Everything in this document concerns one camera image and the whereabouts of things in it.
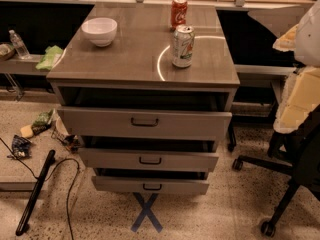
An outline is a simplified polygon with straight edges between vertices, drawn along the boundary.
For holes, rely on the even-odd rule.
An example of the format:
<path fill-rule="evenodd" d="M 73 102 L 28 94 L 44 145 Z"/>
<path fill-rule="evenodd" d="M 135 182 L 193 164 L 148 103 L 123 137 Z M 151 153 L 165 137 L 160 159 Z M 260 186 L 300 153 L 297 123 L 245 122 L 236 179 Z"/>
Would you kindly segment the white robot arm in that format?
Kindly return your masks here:
<path fill-rule="evenodd" d="M 295 60 L 301 63 L 286 78 L 273 124 L 276 132 L 288 134 L 320 104 L 320 0 L 273 47 L 293 51 Z"/>

